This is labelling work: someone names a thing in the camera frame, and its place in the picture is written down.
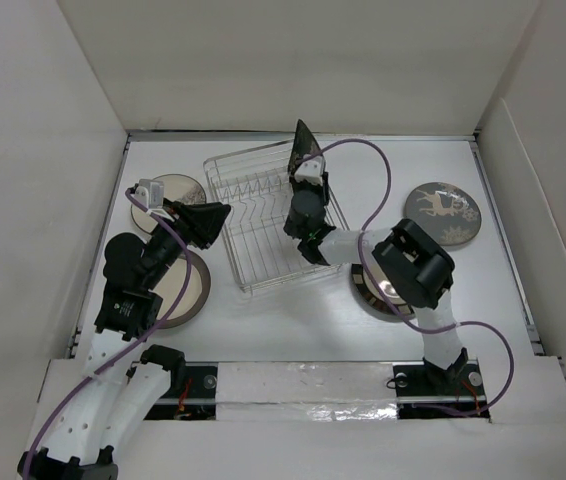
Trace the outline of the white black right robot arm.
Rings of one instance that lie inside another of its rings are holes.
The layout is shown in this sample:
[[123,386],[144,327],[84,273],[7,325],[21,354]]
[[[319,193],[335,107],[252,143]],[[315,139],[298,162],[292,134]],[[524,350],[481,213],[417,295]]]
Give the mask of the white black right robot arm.
[[289,180],[293,196],[283,230],[299,242],[305,260],[316,265],[358,262],[380,295],[388,282],[414,312],[424,343],[426,384],[437,393],[457,386],[468,354],[451,307],[455,264],[450,255],[406,218],[392,228],[367,232],[330,225],[327,176]]

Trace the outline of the black rimmed striped round plate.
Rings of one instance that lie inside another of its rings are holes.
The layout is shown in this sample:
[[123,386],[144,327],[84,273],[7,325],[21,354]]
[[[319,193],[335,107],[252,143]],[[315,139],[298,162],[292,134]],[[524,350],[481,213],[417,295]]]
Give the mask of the black rimmed striped round plate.
[[[359,297],[359,303],[366,308],[369,313],[385,321],[400,322],[400,318],[396,315],[396,312],[387,305],[383,296],[380,295],[377,289],[372,285],[370,278],[360,264],[352,264],[350,266],[349,276],[352,289]],[[385,277],[380,280],[379,285],[396,310],[408,320],[414,318],[412,306],[406,303],[397,294],[391,283]]]

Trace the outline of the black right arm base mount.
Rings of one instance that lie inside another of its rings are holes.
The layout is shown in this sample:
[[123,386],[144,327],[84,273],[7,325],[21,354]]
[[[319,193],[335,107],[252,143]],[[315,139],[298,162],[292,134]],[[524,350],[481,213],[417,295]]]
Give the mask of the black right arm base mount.
[[489,419],[482,375],[476,360],[470,360],[451,384],[435,386],[421,362],[394,364],[386,387],[393,390],[400,420],[455,418],[448,409],[462,412],[460,419]]

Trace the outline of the grey round deer plate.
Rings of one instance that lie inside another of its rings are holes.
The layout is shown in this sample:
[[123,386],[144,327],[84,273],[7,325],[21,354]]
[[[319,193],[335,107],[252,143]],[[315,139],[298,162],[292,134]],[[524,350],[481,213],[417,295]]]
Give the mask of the grey round deer plate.
[[470,242],[482,226],[482,214],[474,198],[444,182],[424,183],[413,189],[405,200],[404,216],[445,247]]

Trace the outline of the black square floral plate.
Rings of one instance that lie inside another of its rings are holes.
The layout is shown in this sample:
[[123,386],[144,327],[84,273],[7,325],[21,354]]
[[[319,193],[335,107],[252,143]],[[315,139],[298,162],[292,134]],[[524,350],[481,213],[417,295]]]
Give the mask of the black square floral plate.
[[320,146],[313,133],[302,119],[298,119],[288,162],[288,174],[293,176],[307,156],[312,156],[319,151]]

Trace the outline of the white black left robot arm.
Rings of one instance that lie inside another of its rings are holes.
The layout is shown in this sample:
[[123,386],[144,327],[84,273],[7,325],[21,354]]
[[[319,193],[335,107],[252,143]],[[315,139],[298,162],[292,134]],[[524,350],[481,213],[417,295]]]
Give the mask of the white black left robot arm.
[[117,458],[156,401],[188,390],[183,352],[147,339],[163,323],[154,291],[190,246],[209,248],[229,205],[172,203],[149,241],[106,244],[106,284],[82,379],[53,410],[17,466],[24,479],[115,479]]

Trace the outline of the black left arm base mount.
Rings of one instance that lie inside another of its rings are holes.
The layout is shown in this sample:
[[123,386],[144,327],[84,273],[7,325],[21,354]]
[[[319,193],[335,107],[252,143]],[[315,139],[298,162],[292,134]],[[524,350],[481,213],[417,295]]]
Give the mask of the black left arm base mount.
[[214,420],[217,386],[217,363],[188,363],[184,379],[155,402],[145,420]]

